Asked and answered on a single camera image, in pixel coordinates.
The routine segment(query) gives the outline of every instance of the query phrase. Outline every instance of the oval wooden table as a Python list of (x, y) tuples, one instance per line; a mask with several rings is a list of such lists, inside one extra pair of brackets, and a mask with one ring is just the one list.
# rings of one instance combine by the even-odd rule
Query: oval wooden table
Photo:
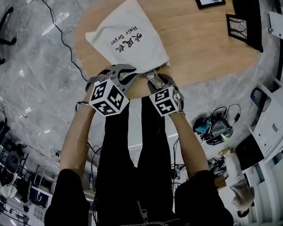
[[(88, 76), (96, 76), (109, 62), (87, 42), (86, 32), (99, 24), (125, 0), (99, 0), (81, 16), (75, 29), (75, 49)], [(206, 81), (251, 67), (258, 52), (227, 33), (225, 14), (234, 14), (232, 0), (226, 5), (199, 10), (195, 0), (137, 0), (159, 33), (171, 67), (161, 73), (173, 77), (179, 87)], [(128, 98), (148, 96), (147, 79), (141, 76)]]

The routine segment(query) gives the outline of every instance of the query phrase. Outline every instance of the black cloth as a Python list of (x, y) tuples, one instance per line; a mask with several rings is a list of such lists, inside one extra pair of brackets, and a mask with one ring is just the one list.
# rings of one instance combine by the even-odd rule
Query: black cloth
[(246, 19), (247, 44), (263, 53), (259, 0), (233, 0), (235, 14)]
[[(165, 118), (160, 117), (148, 97), (142, 99), (143, 145), (136, 168), (128, 150), (128, 117), (129, 105), (121, 114), (106, 118), (96, 179), (98, 225), (142, 224), (140, 207), (147, 210), (149, 222), (171, 221), (169, 226), (205, 225), (217, 220), (222, 220), (224, 226), (233, 225), (233, 217), (224, 207), (208, 171), (197, 173), (177, 188), (173, 213)], [(88, 209), (79, 176), (70, 170), (61, 171), (45, 226), (74, 222), (87, 225)]]

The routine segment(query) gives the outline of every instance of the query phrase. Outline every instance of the black sleeve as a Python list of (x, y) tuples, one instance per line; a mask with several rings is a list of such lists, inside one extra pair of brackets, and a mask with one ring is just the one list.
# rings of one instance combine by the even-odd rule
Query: black sleeve
[(72, 170), (64, 169), (58, 175), (44, 225), (77, 225), (80, 222), (80, 225), (87, 226), (89, 208), (79, 175)]
[(231, 213), (224, 207), (214, 176), (201, 171), (180, 185), (175, 192), (175, 213), (184, 225), (233, 225)]

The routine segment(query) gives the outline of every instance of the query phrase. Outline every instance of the plug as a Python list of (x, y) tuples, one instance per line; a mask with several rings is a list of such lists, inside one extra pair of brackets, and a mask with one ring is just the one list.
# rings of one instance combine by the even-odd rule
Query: plug
[(240, 114), (238, 113), (235, 117), (235, 123), (239, 120), (239, 118), (240, 118)]

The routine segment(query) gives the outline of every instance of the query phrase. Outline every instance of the marble floor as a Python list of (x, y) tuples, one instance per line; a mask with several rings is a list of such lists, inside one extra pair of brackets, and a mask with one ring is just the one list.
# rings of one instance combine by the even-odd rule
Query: marble floor
[[(52, 7), (58, 26), (68, 45), (72, 46), (73, 30), (80, 15), (97, 0), (45, 0)], [(247, 71), (223, 78), (206, 81), (182, 88), (185, 97), (185, 112), (191, 123), (201, 114), (209, 115), (221, 105), (239, 103), (241, 118), (234, 125), (234, 134), (225, 143), (209, 146), (202, 144), (207, 157), (228, 145), (237, 146), (248, 132), (257, 109), (250, 93), (259, 83), (272, 84), (279, 58), (279, 40), (267, 33), (268, 11), (272, 0), (259, 0), (262, 18), (262, 44), (264, 53)], [(14, 12), (2, 30), (2, 37), (11, 40), (18, 33), (15, 46), (2, 46), (1, 54), (6, 59), (0, 65), (0, 98), (6, 107), (9, 136), (51, 156), (51, 149), (61, 149), (64, 137), (75, 113), (75, 104), (84, 97), (85, 81), (70, 62), (68, 48), (63, 46), (59, 31), (53, 27), (50, 12), (40, 0), (27, 5), (26, 0), (0, 0), (0, 15), (11, 6)], [(237, 114), (231, 108), (229, 120)], [(0, 112), (0, 121), (4, 117)], [(142, 148), (141, 101), (132, 100), (130, 105), (129, 150), (136, 164)], [(177, 139), (171, 120), (166, 118), (166, 133), (170, 148)], [(92, 122), (89, 141), (101, 146), (104, 136), (104, 119), (98, 114)], [(29, 162), (45, 165), (54, 173), (58, 168), (36, 151), (30, 150)], [(176, 162), (180, 162), (179, 152)]]

